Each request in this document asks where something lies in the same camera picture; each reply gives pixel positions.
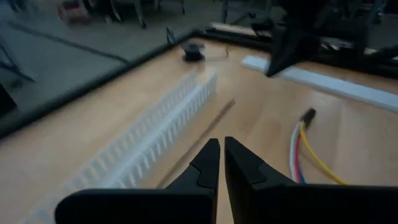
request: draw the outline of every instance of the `wooden table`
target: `wooden table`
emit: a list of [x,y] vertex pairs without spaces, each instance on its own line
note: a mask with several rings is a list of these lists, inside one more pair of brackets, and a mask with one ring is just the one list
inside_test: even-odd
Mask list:
[[[116,80],[65,105],[0,141],[0,222],[15,223],[52,190],[71,178],[106,143],[126,129],[166,91],[197,68],[216,70],[216,94],[154,167],[144,188],[171,182],[209,138],[233,136],[279,172],[290,177],[289,139],[309,107],[318,113],[308,138],[316,153],[350,184],[398,185],[398,114],[362,102],[330,95],[240,65],[257,50],[195,39],[205,44],[204,63],[187,64],[174,48]],[[229,57],[222,57],[228,47]],[[311,62],[300,68],[398,94],[398,81]],[[235,105],[192,153],[181,157],[232,99]],[[300,157],[309,183],[332,183],[303,151]],[[218,223],[232,223],[221,153]]]

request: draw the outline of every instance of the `white plastic strip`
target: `white plastic strip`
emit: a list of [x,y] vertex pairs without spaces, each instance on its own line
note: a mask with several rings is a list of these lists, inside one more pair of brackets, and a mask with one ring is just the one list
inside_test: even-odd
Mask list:
[[[265,58],[247,56],[243,59],[241,65],[265,72],[269,62]],[[371,105],[398,112],[398,95],[381,90],[375,90],[362,85],[346,82],[337,78],[320,75],[309,72],[301,68],[291,67],[280,73],[278,77],[303,83],[321,90],[326,90],[337,95],[363,101]]]
[[215,91],[215,74],[200,86],[196,79],[196,72],[189,74],[126,132],[111,141],[76,176],[51,193],[21,223],[54,223],[53,212],[59,201],[79,190],[138,187]]

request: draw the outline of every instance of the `white wire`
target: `white wire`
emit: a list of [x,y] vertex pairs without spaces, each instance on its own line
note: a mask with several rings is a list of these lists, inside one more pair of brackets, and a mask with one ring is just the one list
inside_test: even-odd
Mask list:
[[289,167],[290,167],[290,174],[292,176],[292,180],[295,182],[298,182],[296,172],[295,172],[295,159],[294,159],[294,154],[295,154],[295,145],[296,145],[296,140],[299,137],[300,134],[300,123],[296,124],[296,127],[293,130],[292,137],[290,138],[290,151],[289,151]]

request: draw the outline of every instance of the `blue wire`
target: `blue wire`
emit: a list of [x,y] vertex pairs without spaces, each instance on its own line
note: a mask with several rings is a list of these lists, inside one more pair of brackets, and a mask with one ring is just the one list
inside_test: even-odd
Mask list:
[[298,167],[298,174],[299,174],[299,176],[300,176],[300,182],[301,182],[301,184],[306,184],[306,181],[305,181],[305,179],[304,179],[303,172],[301,172],[301,168],[300,168],[300,167]]

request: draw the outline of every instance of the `floor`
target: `floor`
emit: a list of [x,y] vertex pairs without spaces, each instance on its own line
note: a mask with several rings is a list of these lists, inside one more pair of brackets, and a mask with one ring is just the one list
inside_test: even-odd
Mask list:
[[[107,24],[103,21],[88,26],[66,26],[54,13],[39,15],[15,15],[6,4],[0,1],[0,34],[16,55],[21,67],[32,76],[35,82],[22,81],[15,87],[15,75],[0,70],[0,83],[18,105],[18,109],[0,119],[0,126],[9,124],[32,110],[40,108],[48,101],[57,98],[73,89],[79,88],[104,74],[123,65],[120,61],[101,57],[90,52],[72,48],[36,37],[11,28],[7,22],[22,24],[31,29],[51,34],[56,37],[85,45],[96,50],[118,55],[133,60],[149,50],[166,43],[165,28],[169,26],[176,35],[188,32],[194,27],[207,25],[221,19],[221,2],[212,0],[186,0],[186,15],[182,15],[179,1],[163,1],[162,11],[145,10],[144,16],[148,28],[141,29],[135,12],[123,24]],[[276,9],[272,17],[282,13]],[[228,22],[240,17],[239,13],[229,13]],[[380,48],[397,43],[398,18],[384,21],[381,26],[373,28],[370,46]],[[241,21],[249,25],[250,19]]]

